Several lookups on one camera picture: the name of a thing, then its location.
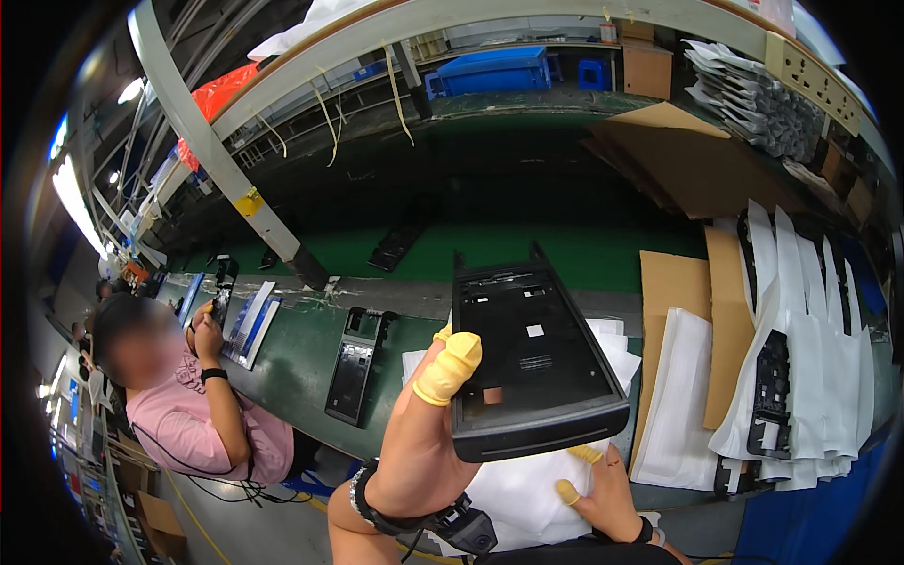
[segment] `hand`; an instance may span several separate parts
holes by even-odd
[[[591,464],[593,493],[581,496],[574,485],[564,479],[556,483],[562,502],[574,508],[597,530],[616,543],[637,539],[643,523],[634,508],[627,471],[618,449],[609,444],[606,456],[588,446],[571,447],[569,453]]]
[[[392,408],[380,466],[365,487],[367,503],[380,514],[413,518],[442,510],[477,474],[480,464],[465,463],[452,448],[447,400],[474,373],[481,354],[480,338],[473,334],[434,339]],[[418,394],[412,393],[415,382]],[[424,391],[443,393],[427,401],[420,396]]]
[[[223,331],[210,314],[203,314],[200,324],[194,327],[194,350],[202,364],[218,363],[223,346]]]
[[[212,312],[213,312],[213,299],[208,300],[207,302],[202,304],[200,307],[198,307],[197,310],[194,311],[194,314],[192,315],[192,327],[195,329],[195,331],[197,331],[198,325],[200,325],[201,322],[204,321],[204,315],[210,314]]]

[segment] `blue plastic crate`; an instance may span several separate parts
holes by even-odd
[[[386,60],[380,59],[379,61],[374,61],[369,65],[364,65],[360,69],[354,72],[354,81],[361,82],[364,79],[372,77],[378,72],[386,71]]]
[[[448,96],[494,90],[548,89],[546,47],[469,53],[437,69]]]

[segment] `gray floor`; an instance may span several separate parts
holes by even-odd
[[[328,485],[343,482],[352,459],[327,447],[317,454],[320,479]],[[332,563],[326,515],[310,504],[224,503],[193,485],[188,477],[172,474],[173,480],[198,522],[233,565],[260,563]],[[223,498],[241,498],[236,487],[201,482]],[[268,492],[288,498],[290,491],[281,486]],[[157,495],[168,500],[188,538],[185,555],[179,565],[217,565],[223,563],[175,494],[164,475],[157,479]],[[744,503],[716,503],[660,511],[660,527],[668,541],[681,551],[696,555],[720,555],[733,551],[738,539]],[[438,553],[437,546],[423,536],[422,551]],[[407,564],[428,565],[435,561],[412,555]]]

